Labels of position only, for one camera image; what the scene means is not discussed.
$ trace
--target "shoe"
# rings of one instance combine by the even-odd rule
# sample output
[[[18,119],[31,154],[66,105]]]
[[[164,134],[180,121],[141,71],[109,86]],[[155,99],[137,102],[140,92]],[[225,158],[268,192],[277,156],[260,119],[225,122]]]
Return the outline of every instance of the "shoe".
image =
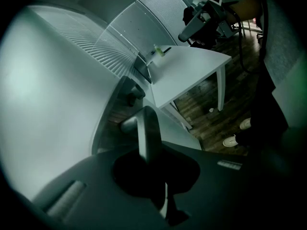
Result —
[[[231,137],[228,137],[226,138],[224,141],[223,141],[223,145],[225,147],[228,147],[228,148],[231,148],[231,147],[234,147],[236,146],[238,143],[236,142],[236,136],[231,136]]]
[[[243,122],[240,124],[240,129],[244,130],[244,129],[248,129],[250,128],[250,118],[247,118],[245,120],[243,120]]]

